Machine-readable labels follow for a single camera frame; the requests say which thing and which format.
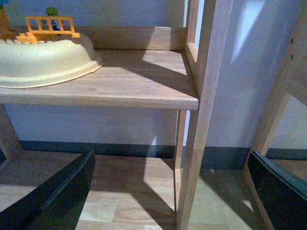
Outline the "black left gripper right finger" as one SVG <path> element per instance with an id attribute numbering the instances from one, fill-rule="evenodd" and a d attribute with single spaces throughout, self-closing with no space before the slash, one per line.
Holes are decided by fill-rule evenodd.
<path id="1" fill-rule="evenodd" d="M 307 228 L 307 183 L 257 152 L 248 158 L 250 185 L 269 230 Z"/>

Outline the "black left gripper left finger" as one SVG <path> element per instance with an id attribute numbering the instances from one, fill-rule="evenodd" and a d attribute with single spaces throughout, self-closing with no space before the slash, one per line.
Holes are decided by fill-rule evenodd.
<path id="1" fill-rule="evenodd" d="M 82 154 L 0 213 L 2 230 L 74 230 L 90 191 L 95 156 Z"/>

